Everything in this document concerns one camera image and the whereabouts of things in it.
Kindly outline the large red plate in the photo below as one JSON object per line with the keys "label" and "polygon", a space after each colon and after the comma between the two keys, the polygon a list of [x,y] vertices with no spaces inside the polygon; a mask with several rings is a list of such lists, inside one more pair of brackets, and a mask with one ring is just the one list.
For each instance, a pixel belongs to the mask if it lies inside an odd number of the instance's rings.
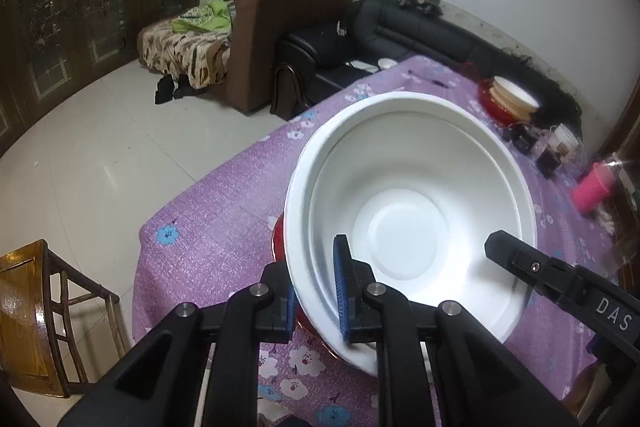
{"label": "large red plate", "polygon": [[[285,262],[285,248],[284,248],[284,239],[283,239],[283,219],[284,214],[281,213],[276,223],[273,225],[272,236],[271,236],[271,250],[272,257],[276,261]],[[296,322],[297,325],[303,329],[308,335],[314,337],[315,340],[318,340],[319,343],[322,344],[323,348],[329,352],[330,355],[334,358],[338,358],[338,355],[331,349],[330,346],[326,344],[326,342],[322,339],[322,337],[318,334],[314,325],[312,325],[304,310],[301,306],[297,306],[296,308]]]}

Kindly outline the white paper bowl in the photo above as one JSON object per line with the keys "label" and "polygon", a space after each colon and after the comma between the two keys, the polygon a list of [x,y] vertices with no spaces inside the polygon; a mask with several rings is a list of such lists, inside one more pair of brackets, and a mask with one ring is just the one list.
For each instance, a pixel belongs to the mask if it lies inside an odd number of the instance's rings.
{"label": "white paper bowl", "polygon": [[333,242],[409,300],[461,303],[506,340],[529,289],[485,255],[491,233],[537,242],[534,204],[504,144],[454,103],[388,92],[314,130],[285,197],[283,238],[299,306],[337,358],[374,374],[370,343],[349,345],[338,319]]}

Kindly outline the stack of bowls on red plate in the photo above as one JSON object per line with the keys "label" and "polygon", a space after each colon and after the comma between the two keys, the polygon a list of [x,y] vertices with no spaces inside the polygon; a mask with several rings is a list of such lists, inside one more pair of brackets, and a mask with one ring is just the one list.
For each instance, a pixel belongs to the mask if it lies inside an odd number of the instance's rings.
{"label": "stack of bowls on red plate", "polygon": [[486,112],[503,126],[529,124],[540,104],[511,80],[496,76],[478,85],[478,99]]}

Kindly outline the white work gloves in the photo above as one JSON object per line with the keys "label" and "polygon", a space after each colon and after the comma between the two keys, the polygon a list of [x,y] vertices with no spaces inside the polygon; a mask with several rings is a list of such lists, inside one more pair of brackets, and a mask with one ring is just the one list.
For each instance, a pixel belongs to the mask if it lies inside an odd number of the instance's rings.
{"label": "white work gloves", "polygon": [[602,206],[598,206],[596,208],[596,216],[597,216],[599,225],[601,225],[602,229],[606,233],[608,233],[609,236],[614,236],[615,222],[611,213],[608,213]]}

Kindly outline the bottle with pink knit sleeve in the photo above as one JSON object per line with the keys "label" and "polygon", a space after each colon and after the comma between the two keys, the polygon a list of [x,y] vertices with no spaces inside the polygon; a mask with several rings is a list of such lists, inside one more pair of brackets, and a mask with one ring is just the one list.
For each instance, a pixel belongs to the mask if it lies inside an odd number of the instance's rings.
{"label": "bottle with pink knit sleeve", "polygon": [[577,210],[586,215],[611,195],[616,181],[616,168],[610,162],[597,162],[574,188],[572,201]]}

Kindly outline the white plastic jar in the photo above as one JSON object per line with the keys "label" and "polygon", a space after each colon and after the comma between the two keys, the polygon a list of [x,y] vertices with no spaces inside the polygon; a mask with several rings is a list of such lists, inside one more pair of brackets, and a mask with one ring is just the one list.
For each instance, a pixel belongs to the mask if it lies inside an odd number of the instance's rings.
{"label": "white plastic jar", "polygon": [[574,154],[580,145],[579,140],[565,124],[558,124],[549,130],[547,143],[551,150],[561,157]]}

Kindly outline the wooden chair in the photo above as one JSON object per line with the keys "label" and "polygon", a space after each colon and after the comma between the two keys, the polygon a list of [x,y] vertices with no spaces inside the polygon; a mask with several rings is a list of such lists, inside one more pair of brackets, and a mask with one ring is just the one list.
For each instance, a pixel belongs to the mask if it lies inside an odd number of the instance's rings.
{"label": "wooden chair", "polygon": [[68,399],[92,384],[78,351],[70,309],[103,301],[119,357],[125,335],[119,297],[58,257],[38,239],[1,258],[1,376],[37,395]]}

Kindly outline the black pen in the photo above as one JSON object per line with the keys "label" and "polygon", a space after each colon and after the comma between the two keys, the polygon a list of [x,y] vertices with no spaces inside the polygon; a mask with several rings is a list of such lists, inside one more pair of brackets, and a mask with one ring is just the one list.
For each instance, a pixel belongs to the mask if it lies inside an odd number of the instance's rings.
{"label": "black pen", "polygon": [[441,87],[442,89],[449,89],[448,84],[440,81],[440,80],[436,80],[436,79],[430,79],[431,83],[434,83],[435,86]]}

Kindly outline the black leather sofa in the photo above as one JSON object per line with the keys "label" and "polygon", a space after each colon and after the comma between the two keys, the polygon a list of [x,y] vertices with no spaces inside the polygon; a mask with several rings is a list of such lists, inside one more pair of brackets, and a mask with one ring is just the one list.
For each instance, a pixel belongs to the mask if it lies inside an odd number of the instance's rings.
{"label": "black leather sofa", "polygon": [[398,0],[359,0],[340,20],[281,36],[271,113],[289,120],[366,77],[356,62],[375,66],[381,58],[390,58],[401,63],[415,55],[431,58],[476,83],[506,78],[540,104],[535,124],[543,128],[566,124],[582,136],[579,104],[559,83],[537,72],[528,58]]}

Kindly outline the black gadgets on sofa back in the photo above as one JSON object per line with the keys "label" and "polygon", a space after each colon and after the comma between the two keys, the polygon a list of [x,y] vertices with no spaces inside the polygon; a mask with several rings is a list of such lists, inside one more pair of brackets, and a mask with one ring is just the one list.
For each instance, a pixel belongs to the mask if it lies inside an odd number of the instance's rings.
{"label": "black gadgets on sofa back", "polygon": [[440,0],[398,0],[401,9],[418,10],[425,16],[441,17]]}

